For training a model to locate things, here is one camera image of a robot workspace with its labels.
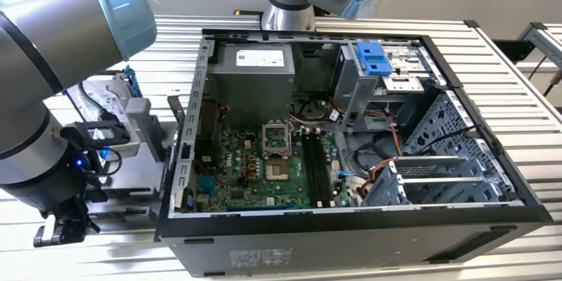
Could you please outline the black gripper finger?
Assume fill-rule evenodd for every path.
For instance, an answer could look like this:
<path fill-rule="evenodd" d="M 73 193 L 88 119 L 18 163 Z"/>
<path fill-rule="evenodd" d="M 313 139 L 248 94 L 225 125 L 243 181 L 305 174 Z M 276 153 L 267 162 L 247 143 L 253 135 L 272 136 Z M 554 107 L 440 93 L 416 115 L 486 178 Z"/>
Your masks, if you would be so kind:
<path fill-rule="evenodd" d="M 57 205 L 56 217 L 67 232 L 100 231 L 88 215 L 88 207 L 81 196 L 75 195 Z"/>
<path fill-rule="evenodd" d="M 80 220 L 60 220 L 46 217 L 33 237 L 33 247 L 49 247 L 80 243 L 85 238 L 85 223 Z"/>

